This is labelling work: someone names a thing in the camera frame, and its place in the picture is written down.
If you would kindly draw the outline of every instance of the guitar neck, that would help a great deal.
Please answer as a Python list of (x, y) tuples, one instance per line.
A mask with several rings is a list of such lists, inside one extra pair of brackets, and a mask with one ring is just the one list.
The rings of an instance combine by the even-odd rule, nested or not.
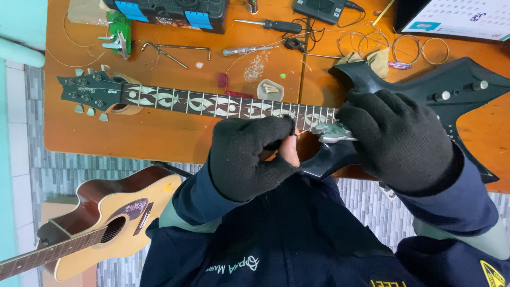
[(100, 243), (106, 227), (0, 262), (0, 281)]
[(178, 89), (123, 84), (120, 102), (217, 118), (263, 118), (289, 115), (299, 130), (309, 130), (319, 123), (332, 124), (337, 109), (231, 97)]

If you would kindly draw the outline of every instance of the toolbox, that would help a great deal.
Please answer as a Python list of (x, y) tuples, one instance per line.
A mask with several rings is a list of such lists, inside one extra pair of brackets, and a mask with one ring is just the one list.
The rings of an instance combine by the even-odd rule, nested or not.
[(104, 0), (127, 18), (153, 24), (225, 34), (230, 0)]

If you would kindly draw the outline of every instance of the hand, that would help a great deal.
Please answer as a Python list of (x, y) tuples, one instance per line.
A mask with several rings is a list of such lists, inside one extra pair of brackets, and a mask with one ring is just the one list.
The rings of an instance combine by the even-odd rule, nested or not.
[(350, 94), (335, 118), (359, 140), (354, 147), (365, 171), (397, 191), (441, 192), (460, 174), (437, 115), (402, 94)]
[[(245, 202), (275, 189), (295, 173), (299, 159), (297, 136), (291, 135), (295, 134), (294, 129), (290, 117), (229, 118), (218, 122), (209, 155), (211, 179), (218, 191), (230, 200)], [(276, 157), (264, 161), (264, 147), (274, 146), (275, 141), (281, 141)]]

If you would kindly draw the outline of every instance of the small white bowl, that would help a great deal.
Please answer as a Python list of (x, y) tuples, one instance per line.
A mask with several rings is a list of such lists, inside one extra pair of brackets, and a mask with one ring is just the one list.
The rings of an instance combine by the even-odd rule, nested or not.
[[(264, 84), (271, 85), (278, 89), (278, 92), (266, 92), (266, 88), (264, 87)], [(257, 87), (257, 98), (259, 100), (269, 100), (269, 101), (277, 101), (281, 102), (284, 98), (285, 89), (282, 85), (278, 85), (275, 82), (263, 79), (262, 82), (260, 82), (259, 86)]]

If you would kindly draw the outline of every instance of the allen key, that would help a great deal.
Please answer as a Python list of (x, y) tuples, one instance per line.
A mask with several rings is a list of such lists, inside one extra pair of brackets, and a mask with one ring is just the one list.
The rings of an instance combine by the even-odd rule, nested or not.
[(156, 44), (156, 47), (165, 47), (165, 48), (178, 48), (178, 49), (196, 49), (196, 50), (207, 50), (209, 52), (209, 61), (211, 60), (211, 49), (207, 47), (194, 47), (194, 46), (180, 46), (180, 45), (165, 45), (165, 44)]
[(149, 45), (149, 46), (153, 47), (153, 48), (154, 48), (154, 49), (155, 49), (158, 53), (161, 53), (161, 54), (163, 54), (163, 55), (167, 56), (168, 58), (170, 58), (170, 59), (174, 60), (177, 64), (179, 64), (179, 65), (183, 66), (183, 67), (184, 67), (184, 68), (186, 68), (186, 69), (189, 69), (188, 67), (186, 67), (186, 65), (182, 64), (181, 62), (179, 62), (177, 59), (175, 59), (175, 58), (174, 58), (174, 57), (172, 57), (171, 55), (169, 55), (169, 54), (165, 53), (165, 52), (164, 52), (163, 50), (161, 50), (161, 49), (160, 49), (157, 45), (154, 45), (154, 44), (153, 44), (153, 43), (151, 43), (151, 42), (146, 42), (146, 43), (142, 46), (142, 49), (141, 49), (141, 50), (142, 50), (142, 51), (143, 51), (143, 50), (145, 50), (145, 47), (146, 47), (147, 45)]

